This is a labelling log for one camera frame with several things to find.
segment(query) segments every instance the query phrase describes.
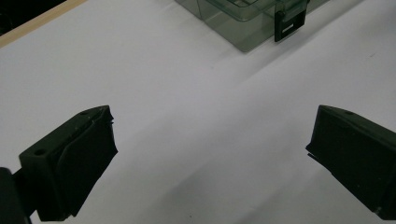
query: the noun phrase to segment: plastic bin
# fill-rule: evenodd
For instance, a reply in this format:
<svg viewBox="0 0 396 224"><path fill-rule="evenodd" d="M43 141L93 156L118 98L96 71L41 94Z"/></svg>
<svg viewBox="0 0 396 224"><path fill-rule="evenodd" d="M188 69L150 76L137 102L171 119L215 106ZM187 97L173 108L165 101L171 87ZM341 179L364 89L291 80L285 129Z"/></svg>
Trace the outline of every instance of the plastic bin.
<svg viewBox="0 0 396 224"><path fill-rule="evenodd" d="M279 41L304 25L305 13L328 0L176 0L241 51L272 35Z"/></svg>

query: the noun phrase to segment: white table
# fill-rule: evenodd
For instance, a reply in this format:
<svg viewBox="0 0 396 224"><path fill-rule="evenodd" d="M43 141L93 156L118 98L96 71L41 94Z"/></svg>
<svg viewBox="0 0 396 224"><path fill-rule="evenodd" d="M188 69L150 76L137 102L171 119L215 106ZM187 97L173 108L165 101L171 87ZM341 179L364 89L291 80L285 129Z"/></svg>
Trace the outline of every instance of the white table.
<svg viewBox="0 0 396 224"><path fill-rule="evenodd" d="M0 49L0 165L110 105L120 153L65 223L383 223L304 148L318 105L396 131L395 11L332 0L244 54L173 0L88 1Z"/></svg>

